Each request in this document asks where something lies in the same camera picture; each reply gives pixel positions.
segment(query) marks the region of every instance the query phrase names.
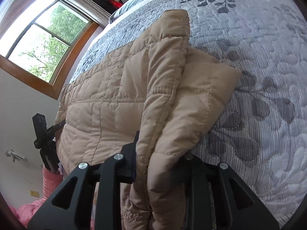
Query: window pane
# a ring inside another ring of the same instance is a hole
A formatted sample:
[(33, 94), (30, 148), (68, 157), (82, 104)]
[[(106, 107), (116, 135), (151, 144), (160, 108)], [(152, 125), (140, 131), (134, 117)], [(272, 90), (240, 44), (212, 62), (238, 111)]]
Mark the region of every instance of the window pane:
[(55, 0), (36, 0), (9, 27), (0, 39), (0, 54), (6, 56), (10, 47), (26, 26)]
[(67, 46), (45, 30), (32, 25), (15, 47), (9, 60), (49, 82), (67, 49)]
[(44, 28), (71, 43), (88, 23), (88, 20), (61, 2), (57, 2), (37, 20)]

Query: metal bolt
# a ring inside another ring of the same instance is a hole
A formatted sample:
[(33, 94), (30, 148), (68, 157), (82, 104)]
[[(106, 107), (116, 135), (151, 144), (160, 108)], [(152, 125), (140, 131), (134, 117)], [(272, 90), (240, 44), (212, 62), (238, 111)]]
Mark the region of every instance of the metal bolt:
[(222, 169), (222, 170), (226, 170), (226, 169), (228, 169), (228, 164), (227, 163), (220, 163), (220, 168)]
[(121, 159), (123, 159), (123, 158), (124, 158), (124, 155), (121, 154), (121, 153), (117, 153), (117, 154), (114, 155), (114, 159), (115, 159), (115, 160), (121, 160)]
[(192, 160), (192, 159), (193, 159), (193, 155), (191, 155), (191, 154), (185, 154), (185, 159), (186, 159), (186, 160)]
[(87, 166), (88, 166), (88, 164), (87, 164), (87, 163), (79, 163), (79, 165), (78, 165), (79, 169), (81, 169), (81, 170), (86, 169), (86, 168), (87, 168)]

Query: wooden window frame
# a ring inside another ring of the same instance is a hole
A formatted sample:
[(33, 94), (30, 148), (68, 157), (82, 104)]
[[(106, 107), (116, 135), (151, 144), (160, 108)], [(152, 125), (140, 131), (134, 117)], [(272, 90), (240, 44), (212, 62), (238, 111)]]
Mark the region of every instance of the wooden window frame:
[(61, 61), (57, 65), (49, 83), (29, 73), (2, 55), (0, 55), (0, 68), (26, 85), (55, 100), (58, 100), (70, 69), (72, 68), (85, 44), (99, 27), (98, 23), (94, 21), (90, 22), (72, 42), (70, 48), (66, 51)]

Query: gray floral bedspread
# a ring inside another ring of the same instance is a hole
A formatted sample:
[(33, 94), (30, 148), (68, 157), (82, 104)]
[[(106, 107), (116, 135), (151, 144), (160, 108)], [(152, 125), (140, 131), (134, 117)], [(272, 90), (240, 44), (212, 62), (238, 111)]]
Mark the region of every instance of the gray floral bedspread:
[(229, 163), (284, 225), (307, 192), (307, 23), (292, 0), (154, 0), (96, 42), (72, 80), (168, 9), (188, 11), (192, 47), (243, 73), (192, 153)]

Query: tan quilted jacket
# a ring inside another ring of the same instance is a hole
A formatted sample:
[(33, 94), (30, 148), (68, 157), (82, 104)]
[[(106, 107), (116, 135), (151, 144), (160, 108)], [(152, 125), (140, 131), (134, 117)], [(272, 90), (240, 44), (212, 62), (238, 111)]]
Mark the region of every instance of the tan quilted jacket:
[(241, 73), (188, 46), (185, 10), (165, 11), (135, 41), (110, 52), (63, 88), (56, 123), (66, 119), (57, 152), (70, 173), (136, 146), (137, 177), (121, 187), (127, 230), (180, 229), (184, 187), (168, 171), (211, 128)]

